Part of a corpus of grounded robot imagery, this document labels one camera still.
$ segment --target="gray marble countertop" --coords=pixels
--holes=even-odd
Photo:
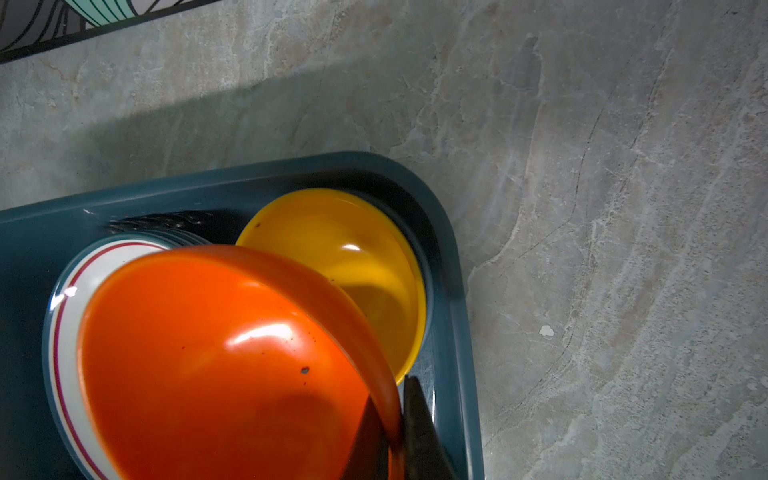
[[[768,2],[224,0],[0,111],[0,208],[391,157],[453,222],[487,478],[768,475]]]

